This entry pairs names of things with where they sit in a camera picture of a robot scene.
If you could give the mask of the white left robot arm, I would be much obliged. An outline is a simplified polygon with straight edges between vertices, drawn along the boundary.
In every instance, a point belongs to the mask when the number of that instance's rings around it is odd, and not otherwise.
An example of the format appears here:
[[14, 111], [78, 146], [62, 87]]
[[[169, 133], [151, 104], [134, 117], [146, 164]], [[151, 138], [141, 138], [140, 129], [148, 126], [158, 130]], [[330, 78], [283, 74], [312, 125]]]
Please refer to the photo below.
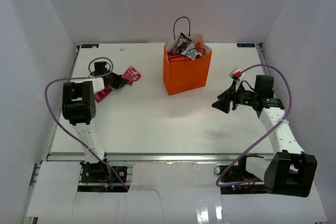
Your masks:
[[122, 75], [111, 73], [105, 77], [67, 82], [62, 90], [62, 115], [77, 132], [85, 153], [85, 164], [97, 164], [105, 159], [93, 122], [96, 116], [95, 95], [107, 89], [119, 89], [128, 83]]

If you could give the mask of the brown M&M's candy packet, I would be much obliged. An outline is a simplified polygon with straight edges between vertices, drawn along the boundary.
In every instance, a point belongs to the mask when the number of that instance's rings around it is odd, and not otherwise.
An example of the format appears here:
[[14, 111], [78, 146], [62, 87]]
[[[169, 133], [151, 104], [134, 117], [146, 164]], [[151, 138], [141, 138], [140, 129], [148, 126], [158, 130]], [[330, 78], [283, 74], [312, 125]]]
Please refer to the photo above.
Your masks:
[[180, 37], [178, 38], [178, 41], [176, 45], [168, 52], [169, 55], [180, 55], [182, 53], [182, 47], [189, 44], [192, 40], [188, 38], [183, 33], [180, 33]]

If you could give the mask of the small pink snack packet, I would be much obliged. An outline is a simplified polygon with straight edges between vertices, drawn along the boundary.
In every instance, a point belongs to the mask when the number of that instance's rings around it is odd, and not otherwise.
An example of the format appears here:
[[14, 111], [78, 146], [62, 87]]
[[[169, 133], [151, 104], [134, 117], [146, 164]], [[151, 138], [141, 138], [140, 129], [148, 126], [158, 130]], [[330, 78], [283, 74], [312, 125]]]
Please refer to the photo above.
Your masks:
[[126, 79], [128, 85], [133, 85], [134, 82], [141, 78], [141, 74], [133, 66], [130, 66], [122, 77]]

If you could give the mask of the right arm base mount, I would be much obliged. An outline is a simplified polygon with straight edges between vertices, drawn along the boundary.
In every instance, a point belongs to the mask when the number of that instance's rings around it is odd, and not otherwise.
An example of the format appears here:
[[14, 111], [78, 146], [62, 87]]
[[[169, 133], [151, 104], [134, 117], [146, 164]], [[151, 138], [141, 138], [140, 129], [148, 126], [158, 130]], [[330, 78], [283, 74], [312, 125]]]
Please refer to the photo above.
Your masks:
[[230, 187], [220, 188], [220, 193], [222, 195], [248, 195], [248, 194], [265, 194], [266, 190], [264, 183], [260, 181], [250, 182], [249, 180], [254, 180], [256, 177], [247, 172], [246, 157], [239, 160], [221, 179], [223, 184], [232, 184], [237, 182], [242, 182], [239, 185], [232, 185]]

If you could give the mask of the large pink Himalaya snack bag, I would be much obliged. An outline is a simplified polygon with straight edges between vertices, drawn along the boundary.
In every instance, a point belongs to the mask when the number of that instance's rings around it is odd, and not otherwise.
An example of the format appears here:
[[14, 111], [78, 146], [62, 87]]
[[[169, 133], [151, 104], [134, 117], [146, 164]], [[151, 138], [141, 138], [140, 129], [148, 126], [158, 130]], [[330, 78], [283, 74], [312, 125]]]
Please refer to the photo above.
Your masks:
[[112, 92], [112, 89], [110, 87], [106, 87], [105, 89], [97, 92], [94, 96], [95, 101], [97, 103], [100, 103], [105, 97], [107, 97]]

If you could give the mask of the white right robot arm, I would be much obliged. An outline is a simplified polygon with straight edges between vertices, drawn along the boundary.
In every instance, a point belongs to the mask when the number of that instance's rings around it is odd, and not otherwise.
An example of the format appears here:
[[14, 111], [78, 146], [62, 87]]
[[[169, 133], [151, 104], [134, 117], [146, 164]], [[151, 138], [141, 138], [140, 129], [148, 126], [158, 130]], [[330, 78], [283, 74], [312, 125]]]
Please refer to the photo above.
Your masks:
[[274, 97], [274, 78], [257, 75], [255, 86], [249, 90], [243, 87], [244, 74], [240, 71], [231, 78], [232, 85], [217, 97], [212, 107], [224, 113], [239, 105], [252, 107], [267, 131], [274, 155], [267, 161], [258, 154], [245, 154], [232, 166], [221, 169], [223, 186], [235, 188], [239, 184], [262, 181], [269, 194], [308, 197], [317, 160], [314, 155], [306, 154], [296, 141], [285, 119], [284, 105]]

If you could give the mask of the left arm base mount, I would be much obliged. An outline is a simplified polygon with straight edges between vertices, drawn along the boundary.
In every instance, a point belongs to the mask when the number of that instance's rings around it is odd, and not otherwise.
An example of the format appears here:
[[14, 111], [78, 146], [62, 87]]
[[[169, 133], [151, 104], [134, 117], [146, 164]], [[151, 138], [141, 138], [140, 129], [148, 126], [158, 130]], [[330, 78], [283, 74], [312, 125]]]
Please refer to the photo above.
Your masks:
[[78, 192], [82, 193], [127, 193], [129, 185], [126, 184], [128, 168], [126, 166], [113, 166], [117, 175], [107, 166], [98, 162], [95, 164], [80, 162], [82, 167]]

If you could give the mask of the orange and cream chips bag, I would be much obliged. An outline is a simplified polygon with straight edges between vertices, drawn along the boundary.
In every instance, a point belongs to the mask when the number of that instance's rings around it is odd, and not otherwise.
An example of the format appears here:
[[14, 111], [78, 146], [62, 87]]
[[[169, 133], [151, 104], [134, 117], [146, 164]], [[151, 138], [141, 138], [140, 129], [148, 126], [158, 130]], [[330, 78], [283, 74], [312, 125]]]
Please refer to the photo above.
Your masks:
[[[200, 56], [198, 56], [197, 58], [196, 58], [196, 60], [197, 59], [199, 59], [199, 58], [202, 58], [204, 55], [205, 55], [205, 53], [206, 53], [206, 49], [204, 49], [204, 48], [201, 48], [201, 43], [200, 42], [198, 42], [197, 44], [194, 44], [195, 46], [196, 46], [196, 48], [202, 53], [202, 56], [200, 57]], [[173, 56], [173, 55], [167, 55], [167, 60], [168, 60], [168, 62], [180, 62], [180, 61], [194, 61], [194, 60], [191, 60], [191, 59], [189, 59], [189, 58], [187, 58], [187, 57], [185, 57], [184, 55], [175, 55], [175, 56]]]

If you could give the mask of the silver snack packet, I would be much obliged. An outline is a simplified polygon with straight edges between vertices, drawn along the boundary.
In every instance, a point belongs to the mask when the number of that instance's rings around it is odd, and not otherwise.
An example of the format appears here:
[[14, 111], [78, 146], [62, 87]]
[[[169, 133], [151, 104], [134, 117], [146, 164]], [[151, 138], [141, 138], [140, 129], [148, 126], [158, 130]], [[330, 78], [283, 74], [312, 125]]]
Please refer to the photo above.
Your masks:
[[183, 52], [181, 52], [181, 55], [184, 55], [191, 60], [196, 60], [198, 56], [202, 56], [202, 53], [196, 48], [194, 44], [190, 44]]

